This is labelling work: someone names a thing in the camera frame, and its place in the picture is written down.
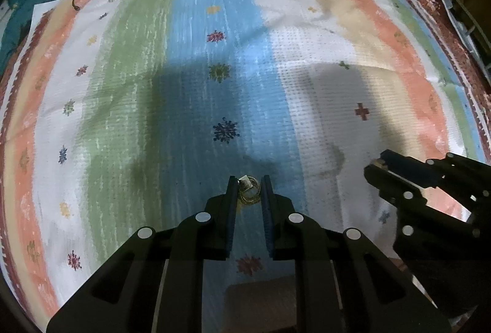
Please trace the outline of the striped colourful cloth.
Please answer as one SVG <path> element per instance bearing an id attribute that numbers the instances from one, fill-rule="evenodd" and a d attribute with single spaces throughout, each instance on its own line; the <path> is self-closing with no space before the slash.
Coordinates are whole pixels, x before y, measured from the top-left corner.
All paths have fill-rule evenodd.
<path id="1" fill-rule="evenodd" d="M 1 86 L 1 270 L 39 329 L 230 176 L 389 252 L 368 162 L 490 158 L 471 60 L 417 0 L 78 1 L 37 7 Z"/>

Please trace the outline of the metal bed rail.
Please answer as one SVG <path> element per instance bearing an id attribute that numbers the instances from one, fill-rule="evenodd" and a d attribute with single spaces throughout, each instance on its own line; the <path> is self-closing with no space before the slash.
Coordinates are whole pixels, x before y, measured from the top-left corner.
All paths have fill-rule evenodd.
<path id="1" fill-rule="evenodd" d="M 464 47 L 490 80 L 490 38 L 461 0 L 442 0 L 443 7 Z"/>

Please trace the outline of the silver metal tin box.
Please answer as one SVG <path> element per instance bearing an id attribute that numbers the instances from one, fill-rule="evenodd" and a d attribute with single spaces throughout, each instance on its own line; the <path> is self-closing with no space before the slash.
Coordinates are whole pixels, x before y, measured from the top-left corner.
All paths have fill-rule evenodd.
<path id="1" fill-rule="evenodd" d="M 296 279 L 229 286 L 221 332 L 296 332 Z"/>

